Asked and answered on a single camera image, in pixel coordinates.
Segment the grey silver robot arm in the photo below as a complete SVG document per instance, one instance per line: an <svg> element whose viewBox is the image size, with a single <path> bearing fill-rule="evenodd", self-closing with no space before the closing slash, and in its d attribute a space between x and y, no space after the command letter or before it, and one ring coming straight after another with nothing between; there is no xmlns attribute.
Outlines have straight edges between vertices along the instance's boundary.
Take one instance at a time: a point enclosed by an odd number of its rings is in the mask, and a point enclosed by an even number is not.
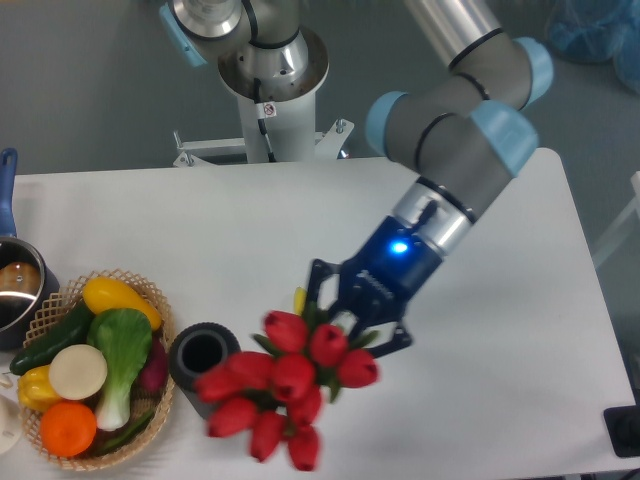
<svg viewBox="0 0 640 480"><path fill-rule="evenodd" d="M350 259L314 260L301 316L270 315L260 344L301 340L317 361L348 349L381 357L410 345L406 307L538 145L525 107L553 80L543 45L511 39L482 1L411 1L450 76L424 95L389 92L370 108L366 137L417 174ZM236 96L251 163L317 158L315 93L328 59L295 1L169 1L161 20L187 61L217 66Z"/></svg>

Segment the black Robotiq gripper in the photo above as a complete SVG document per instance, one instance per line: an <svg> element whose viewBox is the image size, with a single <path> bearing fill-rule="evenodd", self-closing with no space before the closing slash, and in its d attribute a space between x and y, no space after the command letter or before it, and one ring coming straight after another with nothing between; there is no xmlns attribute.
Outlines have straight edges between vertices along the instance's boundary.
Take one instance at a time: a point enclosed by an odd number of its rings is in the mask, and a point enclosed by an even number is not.
<svg viewBox="0 0 640 480"><path fill-rule="evenodd" d="M333 312L350 312L358 322L349 332L350 348L364 349L374 358L396 353L413 344L413 336L399 320L441 263L441 256L417 233L388 216L342 264L311 261L302 313L308 316L312 305L318 307L322 284L339 276Z"/></svg>

